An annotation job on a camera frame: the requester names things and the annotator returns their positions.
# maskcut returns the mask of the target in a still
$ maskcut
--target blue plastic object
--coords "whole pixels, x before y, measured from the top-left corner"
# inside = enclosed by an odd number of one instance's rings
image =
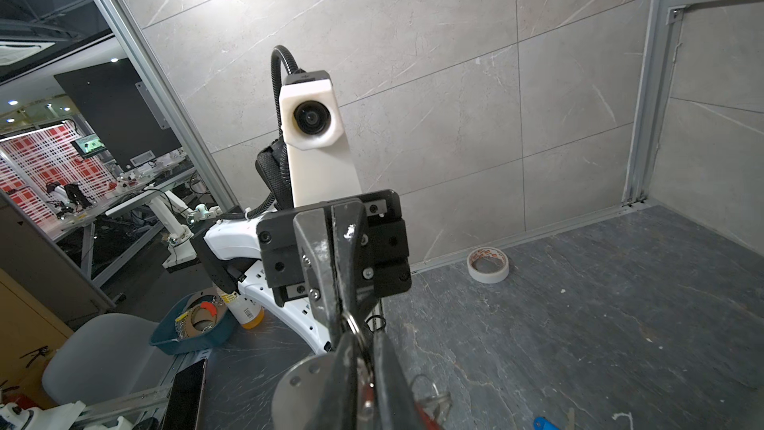
[[[164,319],[162,319],[157,329],[151,335],[149,340],[150,345],[155,346],[167,355],[175,355],[218,347],[231,337],[238,322],[231,311],[228,311],[223,316],[223,320],[215,325],[214,329],[196,337],[178,340],[178,333],[175,330],[175,319],[183,313],[186,303],[195,294],[196,292],[188,294],[167,312],[167,315],[164,316]]]
[[[544,417],[536,417],[536,419],[533,420],[533,428],[534,430],[560,430],[555,425],[549,423],[549,420]]]

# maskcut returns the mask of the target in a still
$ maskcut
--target black phone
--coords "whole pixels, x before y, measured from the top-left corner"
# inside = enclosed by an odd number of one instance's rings
[[[207,359],[178,372],[170,390],[162,430],[196,430],[202,409]]]

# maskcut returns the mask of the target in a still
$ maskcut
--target plastic chair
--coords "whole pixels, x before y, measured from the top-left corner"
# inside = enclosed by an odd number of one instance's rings
[[[148,344],[157,325],[127,314],[88,321],[51,359],[45,392],[59,405],[93,405],[156,387],[173,362]]]

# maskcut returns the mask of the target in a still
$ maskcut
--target camera lens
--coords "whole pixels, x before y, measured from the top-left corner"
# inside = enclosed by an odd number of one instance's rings
[[[297,106],[294,119],[300,131],[307,135],[318,135],[329,127],[331,115],[323,104],[311,100]]]

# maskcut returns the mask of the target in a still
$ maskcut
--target roll of tape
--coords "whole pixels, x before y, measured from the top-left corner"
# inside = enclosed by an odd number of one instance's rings
[[[482,269],[482,266],[481,269],[478,269],[475,266],[475,263],[482,259],[497,261],[499,269],[485,270]],[[498,249],[492,247],[480,247],[467,256],[467,269],[474,280],[482,282],[483,284],[496,284],[497,282],[505,280],[507,276],[510,275],[510,258],[507,257],[507,254],[504,254]]]

